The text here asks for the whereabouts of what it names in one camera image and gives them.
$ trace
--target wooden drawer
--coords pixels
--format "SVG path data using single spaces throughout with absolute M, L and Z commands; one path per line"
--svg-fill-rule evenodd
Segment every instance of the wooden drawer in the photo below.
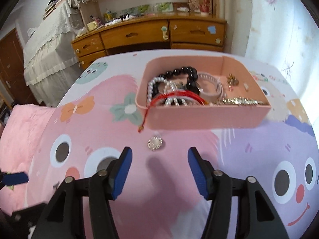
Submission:
M 96 52 L 87 56 L 83 56 L 79 58 L 81 67 L 83 70 L 87 69 L 95 60 L 97 60 L 100 57 L 107 56 L 105 50 Z
M 167 37 L 163 37 L 162 27 L 167 28 Z M 106 49 L 149 42 L 169 41 L 166 20 L 133 23 L 109 29 L 101 33 Z
M 203 45 L 203 44 L 191 44 L 191 43 L 172 43 L 173 49 L 196 49 L 196 50 L 208 50 L 224 52 L 223 47 Z
M 189 42 L 224 45 L 225 25 L 221 23 L 193 20 L 170 20 L 172 42 Z
M 99 33 L 75 42 L 72 46 L 78 57 L 104 50 Z

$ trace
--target black bead bracelet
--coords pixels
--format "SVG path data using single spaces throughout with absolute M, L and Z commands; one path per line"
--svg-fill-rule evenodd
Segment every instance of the black bead bracelet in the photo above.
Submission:
M 199 95 L 199 89 L 197 88 L 196 81 L 198 79 L 197 70 L 191 66 L 176 68 L 173 71 L 167 71 L 166 73 L 160 74 L 159 77 L 163 77 L 166 80 L 173 78 L 174 76 L 179 76 L 181 74 L 187 74 L 188 78 L 186 81 L 185 88 L 188 91 L 191 91 Z M 160 82 L 156 82 L 153 86 L 153 98 L 159 94 Z

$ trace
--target cartoon-printed tabletop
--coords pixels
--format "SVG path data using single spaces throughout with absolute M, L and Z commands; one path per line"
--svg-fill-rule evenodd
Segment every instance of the cartoon-printed tabletop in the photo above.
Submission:
M 146 63 L 161 56 L 234 57 L 248 68 L 272 105 L 254 129 L 154 131 L 138 133 L 142 116 L 135 95 Z M 159 135 L 165 146 L 151 151 Z M 126 53 L 96 60 L 75 82 L 53 113 L 29 170 L 25 205 L 49 201 L 66 176 L 90 177 L 106 169 L 125 146 L 133 161 L 122 194 L 111 201 L 121 239 L 197 239 L 210 202 L 199 194 L 187 160 L 197 147 L 215 169 L 230 177 L 253 175 L 278 211 L 291 239 L 300 238 L 319 209 L 319 154 L 307 114 L 280 72 L 233 55 L 192 50 Z M 228 238 L 234 238 L 233 198 Z M 92 238 L 88 200 L 87 238 Z

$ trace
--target pink plastic tray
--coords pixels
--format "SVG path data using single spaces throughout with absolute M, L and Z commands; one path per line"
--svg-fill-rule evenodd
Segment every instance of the pink plastic tray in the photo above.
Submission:
M 212 129 L 258 126 L 270 111 L 271 106 L 261 88 L 246 67 L 239 61 L 223 57 L 204 56 L 170 56 L 160 57 L 148 62 L 138 89 L 135 101 L 141 114 L 146 110 L 147 85 L 150 80 L 161 73 L 183 66 L 192 66 L 198 72 L 208 72 L 219 77 L 227 98 L 242 96 L 263 101 L 268 105 L 196 105 L 189 107 L 154 107 L 149 110 L 146 126 L 150 129 Z M 239 81 L 233 91 L 228 90 L 226 77 L 232 73 Z

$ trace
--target cartoon eye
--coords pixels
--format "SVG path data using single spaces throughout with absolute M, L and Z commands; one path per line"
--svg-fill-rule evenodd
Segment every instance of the cartoon eye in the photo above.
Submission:
M 287 203 L 296 188 L 296 172 L 288 161 L 278 164 L 272 177 L 272 194 L 279 204 Z
M 121 153 L 112 147 L 99 148 L 94 151 L 84 166 L 84 177 L 93 176 L 100 170 L 106 169 L 111 161 L 120 157 Z
M 50 151 L 51 165 L 60 168 L 68 159 L 71 152 L 71 138 L 67 134 L 62 134 L 53 143 Z
M 305 185 L 309 191 L 315 185 L 316 176 L 317 172 L 315 161 L 311 157 L 309 157 L 305 164 Z
M 268 91 L 268 89 L 267 88 L 265 88 L 265 87 L 261 87 L 261 90 L 263 90 L 263 92 L 264 92 L 264 94 L 266 95 L 266 96 L 270 96 L 270 92 Z

